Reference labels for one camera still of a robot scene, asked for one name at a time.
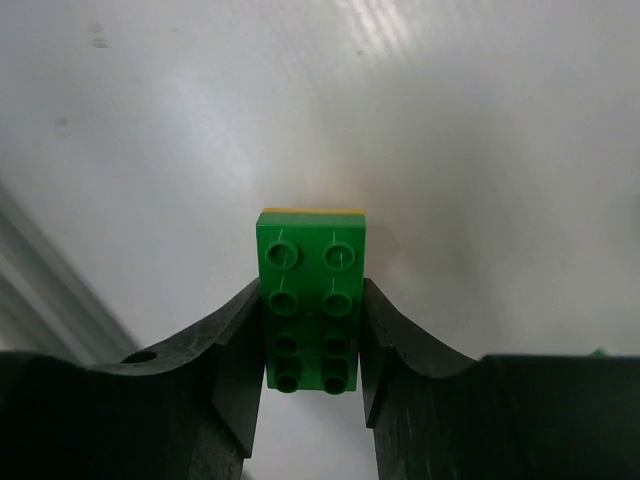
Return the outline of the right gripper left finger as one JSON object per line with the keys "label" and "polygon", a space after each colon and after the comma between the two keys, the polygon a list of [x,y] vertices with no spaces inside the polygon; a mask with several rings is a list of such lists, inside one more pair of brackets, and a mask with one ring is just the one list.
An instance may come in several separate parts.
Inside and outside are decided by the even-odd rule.
{"label": "right gripper left finger", "polygon": [[237,479],[265,355],[259,285],[115,364],[1,356],[5,479]]}

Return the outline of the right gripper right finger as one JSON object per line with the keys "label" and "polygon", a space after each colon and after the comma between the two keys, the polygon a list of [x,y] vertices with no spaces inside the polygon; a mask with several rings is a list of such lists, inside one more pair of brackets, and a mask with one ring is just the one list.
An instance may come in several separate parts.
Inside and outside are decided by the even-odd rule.
{"label": "right gripper right finger", "polygon": [[372,281],[361,320],[364,413],[382,479],[635,479],[639,360],[473,360]]}

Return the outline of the green lego plate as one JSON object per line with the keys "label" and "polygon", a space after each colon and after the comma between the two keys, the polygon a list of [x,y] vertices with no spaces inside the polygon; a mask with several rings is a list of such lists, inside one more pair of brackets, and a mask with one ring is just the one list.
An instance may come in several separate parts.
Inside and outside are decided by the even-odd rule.
{"label": "green lego plate", "polygon": [[260,213],[256,241],[269,388],[355,391],[366,234],[365,215]]}

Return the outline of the green lego with number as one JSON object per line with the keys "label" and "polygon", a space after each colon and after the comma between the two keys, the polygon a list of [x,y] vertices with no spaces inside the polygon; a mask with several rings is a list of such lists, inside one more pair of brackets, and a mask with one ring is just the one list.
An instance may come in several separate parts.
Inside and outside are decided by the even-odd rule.
{"label": "green lego with number", "polygon": [[608,357],[609,353],[604,348],[597,348],[595,351],[589,354],[590,357]]}

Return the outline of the yellow lego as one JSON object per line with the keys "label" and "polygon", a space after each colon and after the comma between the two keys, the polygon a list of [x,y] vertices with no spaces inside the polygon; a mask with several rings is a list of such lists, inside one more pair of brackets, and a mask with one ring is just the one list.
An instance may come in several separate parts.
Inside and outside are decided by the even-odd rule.
{"label": "yellow lego", "polygon": [[268,207],[264,208],[261,213],[265,214],[315,214],[315,215],[360,215],[364,216],[365,211],[362,209],[347,208],[285,208],[285,207]]}

